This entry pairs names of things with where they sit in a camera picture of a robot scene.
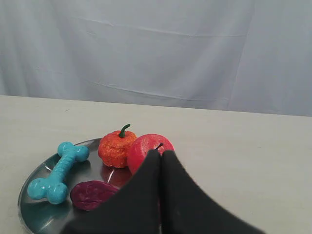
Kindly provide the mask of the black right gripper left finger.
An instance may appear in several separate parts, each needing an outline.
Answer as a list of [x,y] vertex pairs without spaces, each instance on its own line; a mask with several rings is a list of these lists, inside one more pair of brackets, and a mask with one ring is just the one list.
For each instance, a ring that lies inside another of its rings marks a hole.
[[157,234],[160,231],[160,154],[151,150],[141,167],[108,201],[69,221],[63,234]]

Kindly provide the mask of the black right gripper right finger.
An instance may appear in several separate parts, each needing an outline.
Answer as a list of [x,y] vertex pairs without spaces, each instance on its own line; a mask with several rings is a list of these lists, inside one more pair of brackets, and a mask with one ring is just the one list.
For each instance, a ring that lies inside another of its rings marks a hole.
[[261,234],[211,199],[189,176],[175,152],[161,157],[159,198],[164,234]]

